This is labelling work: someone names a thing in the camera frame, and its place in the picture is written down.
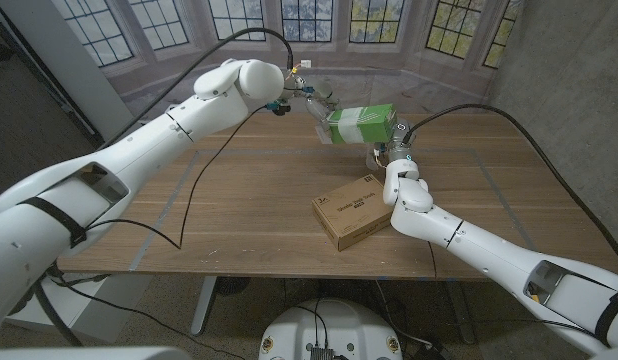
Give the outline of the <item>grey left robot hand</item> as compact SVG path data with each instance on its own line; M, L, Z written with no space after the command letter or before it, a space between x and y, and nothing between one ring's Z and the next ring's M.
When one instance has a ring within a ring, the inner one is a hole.
M340 109L340 101L333 96L332 86L325 80L294 76L289 87L296 97L305 98L305 107L316 120L316 133L322 144L333 144L329 116Z

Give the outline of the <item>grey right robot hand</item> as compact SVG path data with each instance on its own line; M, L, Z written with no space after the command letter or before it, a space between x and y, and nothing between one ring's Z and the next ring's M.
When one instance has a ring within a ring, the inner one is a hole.
M395 160L407 159L411 157L411 140L404 145L403 140L410 131L410 123L403 118L399 118L393 127L388 142L375 142L366 145L366 166L371 171L386 167Z

